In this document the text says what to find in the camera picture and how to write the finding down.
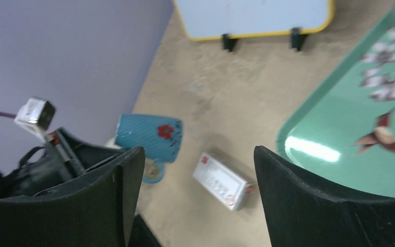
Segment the blue teal mug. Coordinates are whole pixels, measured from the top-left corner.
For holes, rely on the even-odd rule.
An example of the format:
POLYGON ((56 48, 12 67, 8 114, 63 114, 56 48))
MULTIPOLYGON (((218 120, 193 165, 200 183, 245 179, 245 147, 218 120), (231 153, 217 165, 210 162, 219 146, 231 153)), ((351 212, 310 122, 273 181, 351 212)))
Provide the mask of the blue teal mug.
POLYGON ((155 178, 143 176, 149 184, 160 182, 165 175, 165 163, 177 159, 183 139, 183 122, 180 119, 147 114, 123 114, 118 119, 114 144, 130 150, 141 146, 146 158, 155 165, 155 178))

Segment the white whiteboard yellow frame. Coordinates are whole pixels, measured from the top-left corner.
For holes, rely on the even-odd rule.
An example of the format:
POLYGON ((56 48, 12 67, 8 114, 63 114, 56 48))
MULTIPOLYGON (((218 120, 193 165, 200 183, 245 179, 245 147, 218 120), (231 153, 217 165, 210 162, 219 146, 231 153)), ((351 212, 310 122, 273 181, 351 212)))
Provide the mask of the white whiteboard yellow frame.
POLYGON ((192 41, 220 40, 232 52, 240 39, 289 36, 301 51, 308 35, 333 20, 333 0, 176 0, 186 36, 192 41))

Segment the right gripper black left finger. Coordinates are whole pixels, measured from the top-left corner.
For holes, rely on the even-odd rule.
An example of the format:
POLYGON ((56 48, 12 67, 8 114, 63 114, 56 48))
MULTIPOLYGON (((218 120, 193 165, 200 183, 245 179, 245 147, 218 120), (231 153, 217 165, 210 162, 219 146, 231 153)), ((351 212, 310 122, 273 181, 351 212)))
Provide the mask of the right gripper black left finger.
POLYGON ((0 246, 133 246, 145 159, 136 147, 36 196, 0 199, 0 246))

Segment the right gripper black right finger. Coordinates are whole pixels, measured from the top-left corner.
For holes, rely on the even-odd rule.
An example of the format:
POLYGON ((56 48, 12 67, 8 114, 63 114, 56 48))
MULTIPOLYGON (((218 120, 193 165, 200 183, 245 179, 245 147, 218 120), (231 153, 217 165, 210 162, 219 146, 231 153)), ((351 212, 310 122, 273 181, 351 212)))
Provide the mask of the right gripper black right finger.
POLYGON ((352 189, 254 149, 272 246, 395 246, 395 198, 352 189))

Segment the small white card box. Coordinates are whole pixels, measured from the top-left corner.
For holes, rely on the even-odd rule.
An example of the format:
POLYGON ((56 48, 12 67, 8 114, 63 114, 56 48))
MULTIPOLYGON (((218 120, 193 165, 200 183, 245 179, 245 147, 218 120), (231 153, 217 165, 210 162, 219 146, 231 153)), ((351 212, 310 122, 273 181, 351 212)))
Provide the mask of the small white card box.
POLYGON ((201 154, 192 176, 230 211, 241 210, 256 187, 256 182, 232 163, 208 152, 201 154))

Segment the green floral tray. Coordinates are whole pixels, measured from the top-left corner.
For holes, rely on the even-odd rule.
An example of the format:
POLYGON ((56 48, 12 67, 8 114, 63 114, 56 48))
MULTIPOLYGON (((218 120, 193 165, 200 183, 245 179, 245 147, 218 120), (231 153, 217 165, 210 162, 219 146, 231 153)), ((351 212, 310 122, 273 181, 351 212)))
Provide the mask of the green floral tray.
POLYGON ((332 182, 395 198, 395 23, 384 16, 282 126, 277 152, 332 182))

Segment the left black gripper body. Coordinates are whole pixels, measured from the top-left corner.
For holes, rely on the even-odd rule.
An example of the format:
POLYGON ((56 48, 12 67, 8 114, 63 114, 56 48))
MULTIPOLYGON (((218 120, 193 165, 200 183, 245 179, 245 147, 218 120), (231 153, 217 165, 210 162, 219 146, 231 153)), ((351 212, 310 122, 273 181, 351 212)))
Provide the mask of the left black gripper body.
POLYGON ((84 142, 63 128, 46 136, 46 143, 30 149, 8 175, 0 172, 0 199, 34 196, 106 165, 125 151, 84 142))

